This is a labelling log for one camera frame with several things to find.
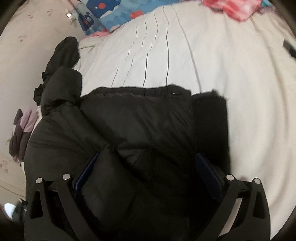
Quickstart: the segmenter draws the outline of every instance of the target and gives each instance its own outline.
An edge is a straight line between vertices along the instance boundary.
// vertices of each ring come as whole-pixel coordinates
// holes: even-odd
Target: wall
[[[42,83],[56,45],[67,36],[84,37],[71,23],[61,0],[29,0],[0,36],[0,204],[25,196],[25,175],[8,153],[7,140],[18,108],[36,107],[34,89]]]

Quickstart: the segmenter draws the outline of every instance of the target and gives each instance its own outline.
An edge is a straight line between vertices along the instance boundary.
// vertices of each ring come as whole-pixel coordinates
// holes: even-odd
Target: black fabric
[[[79,52],[76,38],[67,37],[57,45],[54,55],[48,62],[45,71],[42,73],[43,84],[39,85],[34,91],[33,99],[37,105],[40,105],[42,92],[56,70],[62,66],[72,68],[78,60]]]
[[[218,206],[196,172],[195,152],[229,170],[225,99],[175,85],[80,93],[81,74],[69,68],[47,84],[25,154],[26,196],[38,177],[77,177],[99,153],[77,202],[100,237],[194,237]]]

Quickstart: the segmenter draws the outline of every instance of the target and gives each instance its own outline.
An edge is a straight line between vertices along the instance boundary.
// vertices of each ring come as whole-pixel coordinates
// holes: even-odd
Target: red circle print
[[[99,5],[98,5],[98,8],[99,9],[104,9],[106,7],[106,4],[101,2]]]

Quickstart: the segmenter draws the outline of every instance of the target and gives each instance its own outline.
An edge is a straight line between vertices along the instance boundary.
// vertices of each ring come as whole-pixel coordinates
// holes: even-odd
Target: jacket sleeve
[[[42,93],[42,116],[49,115],[67,102],[76,105],[80,100],[81,88],[82,76],[78,71],[67,67],[58,68]]]

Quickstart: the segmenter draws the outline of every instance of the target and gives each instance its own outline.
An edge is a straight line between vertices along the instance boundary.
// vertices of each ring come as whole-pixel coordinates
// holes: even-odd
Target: white bed sheet
[[[159,7],[80,42],[82,95],[100,86],[216,89],[228,101],[232,174],[264,185],[271,237],[296,205],[296,41],[273,13],[238,23],[198,2]]]

